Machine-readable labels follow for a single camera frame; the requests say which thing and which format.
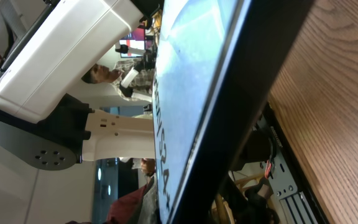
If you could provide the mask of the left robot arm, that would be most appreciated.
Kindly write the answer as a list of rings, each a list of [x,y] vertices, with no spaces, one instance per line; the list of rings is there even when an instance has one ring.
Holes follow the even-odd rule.
[[[42,170],[153,158],[151,120],[94,110],[68,90],[158,8],[131,0],[50,1],[0,67],[0,146]]]

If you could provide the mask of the blue Samsung Galaxy smartphone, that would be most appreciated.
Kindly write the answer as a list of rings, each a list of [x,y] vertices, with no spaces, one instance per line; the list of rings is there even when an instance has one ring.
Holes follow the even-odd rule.
[[[162,223],[207,215],[312,4],[165,1],[153,87]]]

